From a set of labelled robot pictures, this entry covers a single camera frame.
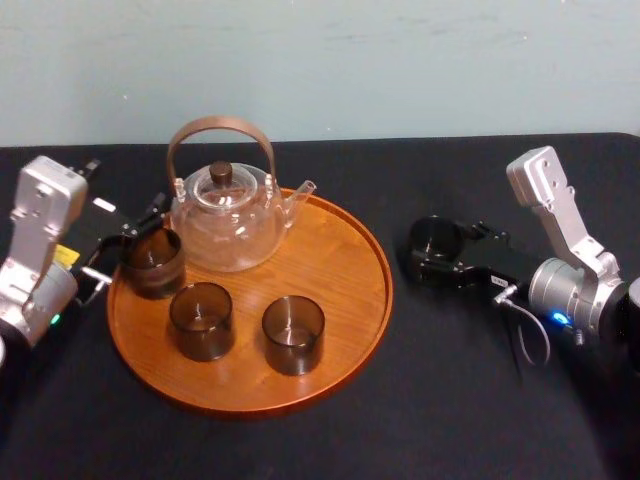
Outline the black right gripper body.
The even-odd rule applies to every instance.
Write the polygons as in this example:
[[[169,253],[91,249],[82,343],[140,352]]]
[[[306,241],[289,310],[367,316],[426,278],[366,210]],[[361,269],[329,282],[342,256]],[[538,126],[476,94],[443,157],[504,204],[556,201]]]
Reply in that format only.
[[[458,257],[464,285],[528,287],[543,260],[516,249],[507,240],[470,241]]]

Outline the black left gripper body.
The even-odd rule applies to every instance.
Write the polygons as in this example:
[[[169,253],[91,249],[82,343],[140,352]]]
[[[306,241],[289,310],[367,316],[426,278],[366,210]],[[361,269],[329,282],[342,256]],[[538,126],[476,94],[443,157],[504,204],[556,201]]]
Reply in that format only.
[[[102,242],[109,237],[122,235],[121,227],[128,221],[132,220],[118,210],[110,212],[93,201],[85,203],[80,216],[61,240],[63,247],[79,254],[70,267],[71,274],[77,280],[82,275],[83,267],[97,267]]]

